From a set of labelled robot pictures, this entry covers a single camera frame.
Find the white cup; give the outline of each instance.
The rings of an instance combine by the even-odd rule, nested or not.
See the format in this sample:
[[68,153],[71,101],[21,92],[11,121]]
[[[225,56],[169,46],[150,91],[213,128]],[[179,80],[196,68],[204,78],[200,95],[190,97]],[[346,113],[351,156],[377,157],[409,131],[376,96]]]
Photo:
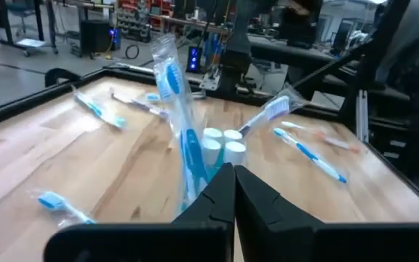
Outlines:
[[221,145],[224,144],[224,137],[221,130],[216,128],[205,128],[203,130],[203,138],[216,140]]
[[241,142],[244,136],[237,130],[224,131],[224,141],[226,143],[231,141]]
[[201,141],[203,145],[204,162],[208,165],[216,164],[218,160],[221,144],[214,139],[203,138]]
[[224,147],[224,162],[236,164],[243,164],[245,160],[245,154],[247,147],[242,143],[231,141],[227,142]]

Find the clear plastic wrapper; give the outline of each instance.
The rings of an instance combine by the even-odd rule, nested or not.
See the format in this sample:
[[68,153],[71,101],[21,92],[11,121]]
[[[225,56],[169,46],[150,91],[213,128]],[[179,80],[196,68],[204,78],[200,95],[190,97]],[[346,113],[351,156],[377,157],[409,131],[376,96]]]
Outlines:
[[112,110],[100,105],[99,102],[78,91],[73,85],[71,85],[71,87],[75,100],[87,107],[97,118],[102,119],[104,122],[119,129],[124,129],[126,127],[126,120],[124,117],[118,116]]
[[171,34],[157,38],[151,44],[161,102],[169,114],[169,125],[177,139],[182,159],[184,211],[210,182],[211,176],[204,161],[201,147],[202,128],[193,108],[193,97],[185,78]]
[[254,129],[309,103],[292,86],[285,83],[284,89],[264,104],[258,114],[240,127],[239,132],[246,137]]
[[53,191],[34,189],[29,194],[61,229],[80,223],[96,223],[88,214],[78,210],[66,198]]
[[298,124],[295,124],[295,123],[292,123],[292,122],[287,122],[287,121],[282,122],[282,125],[286,128],[289,128],[289,129],[298,129],[298,130],[306,131],[307,133],[316,136],[317,138],[321,139],[323,142],[328,143],[330,145],[337,146],[337,147],[340,147],[340,148],[344,148],[344,149],[347,149],[347,150],[352,151],[354,153],[359,153],[360,152],[359,145],[356,145],[356,144],[353,144],[353,143],[347,143],[344,140],[334,138],[334,137],[328,135],[322,129],[302,127]]
[[114,88],[110,88],[109,93],[111,95],[111,98],[121,103],[127,104],[137,109],[141,109],[142,111],[148,112],[150,114],[155,114],[163,119],[168,119],[169,117],[168,113],[165,110],[162,110],[158,106],[152,105],[148,102],[148,99],[144,100],[140,98],[130,98],[127,95],[117,92],[116,90],[114,90]]

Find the gray floor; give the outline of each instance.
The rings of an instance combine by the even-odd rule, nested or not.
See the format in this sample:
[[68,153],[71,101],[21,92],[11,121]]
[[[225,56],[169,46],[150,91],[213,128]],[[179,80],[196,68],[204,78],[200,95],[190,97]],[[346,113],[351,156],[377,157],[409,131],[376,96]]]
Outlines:
[[[55,7],[57,28],[59,32],[65,30],[75,30],[78,27],[78,18],[76,8],[69,7]],[[46,16],[46,10],[42,6],[42,21],[44,25],[44,36],[48,39],[48,20]],[[96,13],[90,13],[90,17],[98,16]],[[12,25],[20,23],[20,18],[9,16],[9,21]],[[35,17],[30,17],[27,20],[27,24],[35,25]],[[28,32],[28,38],[37,39],[37,32]],[[127,46],[131,43],[139,44],[140,55],[135,60],[124,59],[124,51]],[[84,75],[92,71],[100,69],[102,66],[114,62],[129,63],[134,66],[141,66],[144,63],[152,60],[151,51],[147,44],[135,43],[134,41],[124,40],[121,42],[121,50],[114,52],[113,60],[106,60],[103,58],[97,58],[90,60],[88,57],[78,58],[70,54],[69,43],[65,39],[58,38],[57,46],[59,54],[54,55],[50,48],[45,48],[42,52],[33,54],[30,57],[25,57],[23,52],[18,49],[14,49],[7,46],[0,47],[0,106],[13,100],[23,98],[32,93],[38,92],[44,89],[44,73],[51,68],[65,68],[72,70],[78,74]],[[187,48],[182,47],[179,49],[179,58],[182,64],[187,61]],[[153,63],[149,63],[147,67],[152,67]],[[258,70],[251,66],[249,70],[249,77],[255,79],[260,84],[265,82],[263,90],[266,92],[276,92],[282,87],[284,81],[285,72],[287,72],[287,66],[282,67],[280,74],[268,75],[264,80]],[[343,101],[343,98],[336,97],[334,95],[316,93],[314,95],[314,102],[320,103],[330,108],[338,108]]]

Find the wooden table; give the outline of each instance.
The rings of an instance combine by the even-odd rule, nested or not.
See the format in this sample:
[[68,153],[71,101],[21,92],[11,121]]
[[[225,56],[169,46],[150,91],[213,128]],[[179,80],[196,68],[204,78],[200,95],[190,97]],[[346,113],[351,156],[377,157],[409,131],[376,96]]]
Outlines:
[[[128,120],[123,132],[96,119],[71,94],[0,123],[0,262],[40,261],[57,231],[33,191],[56,191],[100,222],[169,222],[176,216],[180,157],[168,124],[111,100],[110,87],[131,97],[156,88],[112,78],[82,87]],[[203,123],[221,129],[239,127],[259,109],[210,98],[196,103]],[[358,143],[340,124],[284,119]],[[247,167],[298,207],[324,222],[419,221],[418,196],[365,146],[352,154],[296,133],[346,173],[344,186],[271,132],[266,127],[248,138]],[[240,261],[238,242],[235,249]]]

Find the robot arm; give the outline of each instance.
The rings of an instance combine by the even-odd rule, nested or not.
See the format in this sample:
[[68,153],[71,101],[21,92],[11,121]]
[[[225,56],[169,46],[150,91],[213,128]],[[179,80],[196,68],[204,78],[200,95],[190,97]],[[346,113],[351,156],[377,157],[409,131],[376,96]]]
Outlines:
[[236,20],[226,49],[220,60],[218,90],[235,92],[242,75],[248,72],[251,63],[248,26],[256,12],[269,12],[277,0],[236,0]]

